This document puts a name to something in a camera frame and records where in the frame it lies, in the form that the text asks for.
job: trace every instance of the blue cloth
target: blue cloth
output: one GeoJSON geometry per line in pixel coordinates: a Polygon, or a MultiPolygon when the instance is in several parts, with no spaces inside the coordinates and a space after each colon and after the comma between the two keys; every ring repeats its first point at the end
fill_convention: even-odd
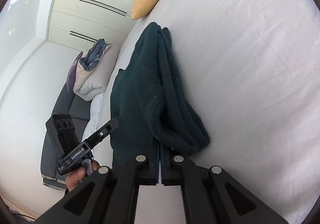
{"type": "Polygon", "coordinates": [[[86,71],[92,71],[98,65],[100,58],[103,55],[105,48],[110,45],[105,43],[104,39],[99,39],[89,49],[87,55],[79,60],[80,65],[86,71]]]}
{"type": "Polygon", "coordinates": [[[155,22],[141,34],[126,70],[118,72],[110,112],[121,121],[110,134],[113,167],[137,155],[148,157],[153,137],[186,156],[210,142],[200,117],[184,96],[169,30],[155,22]]]}

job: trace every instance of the folded comforter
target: folded comforter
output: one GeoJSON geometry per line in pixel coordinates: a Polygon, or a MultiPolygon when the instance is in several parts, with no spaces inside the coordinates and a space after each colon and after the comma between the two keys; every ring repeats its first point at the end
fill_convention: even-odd
{"type": "Polygon", "coordinates": [[[210,142],[201,119],[185,99],[167,28],[149,24],[126,70],[119,70],[110,97],[120,127],[110,135],[112,166],[149,155],[152,139],[191,155],[210,142]]]}
{"type": "Polygon", "coordinates": [[[106,91],[120,52],[114,44],[95,44],[83,54],[76,69],[73,91],[85,101],[106,91]]]}

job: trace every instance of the bed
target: bed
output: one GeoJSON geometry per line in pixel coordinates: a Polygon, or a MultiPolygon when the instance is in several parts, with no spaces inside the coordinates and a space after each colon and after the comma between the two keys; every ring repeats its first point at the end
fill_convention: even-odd
{"type": "MultiPolygon", "coordinates": [[[[315,2],[160,0],[136,23],[106,92],[92,101],[95,116],[88,135],[110,119],[118,70],[127,67],[137,39],[153,21],[168,27],[186,98],[211,137],[192,159],[207,168],[221,166],[290,224],[302,223],[320,194],[320,12],[315,2]]],[[[111,166],[109,139],[95,147],[94,157],[111,166]]],[[[182,203],[175,191],[140,191],[140,202],[148,203],[153,194],[158,200],[171,196],[163,207],[182,203]]],[[[138,210],[137,218],[147,210],[138,210]]],[[[165,217],[183,223],[176,216],[180,213],[165,217]]],[[[142,223],[150,221],[164,223],[156,217],[142,223]]]]}

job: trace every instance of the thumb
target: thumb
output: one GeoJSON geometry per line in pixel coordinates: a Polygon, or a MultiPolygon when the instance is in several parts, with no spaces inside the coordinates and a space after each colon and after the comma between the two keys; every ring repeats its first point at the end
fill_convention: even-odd
{"type": "Polygon", "coordinates": [[[100,164],[97,161],[93,160],[92,169],[95,171],[95,170],[98,170],[99,168],[100,168],[100,164]]]}
{"type": "Polygon", "coordinates": [[[69,176],[66,178],[66,185],[69,191],[72,191],[74,188],[78,186],[78,182],[84,178],[85,175],[85,168],[80,167],[77,170],[71,172],[69,176]]]}

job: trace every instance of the white bed sheet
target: white bed sheet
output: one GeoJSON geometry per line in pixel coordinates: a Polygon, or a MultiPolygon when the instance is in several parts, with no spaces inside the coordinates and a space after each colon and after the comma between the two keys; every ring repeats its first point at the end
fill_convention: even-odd
{"type": "MultiPolygon", "coordinates": [[[[118,69],[153,21],[169,28],[186,98],[211,137],[192,159],[222,166],[300,224],[320,193],[320,12],[313,0],[160,0],[122,46],[98,127],[110,119],[118,69]]],[[[109,139],[95,158],[111,165],[109,139]]]]}
{"type": "Polygon", "coordinates": [[[83,142],[85,139],[87,139],[89,136],[91,136],[98,129],[97,126],[98,126],[98,119],[99,119],[103,94],[104,94],[104,92],[96,95],[91,101],[90,120],[84,129],[84,133],[82,135],[81,142],[83,142]]]}

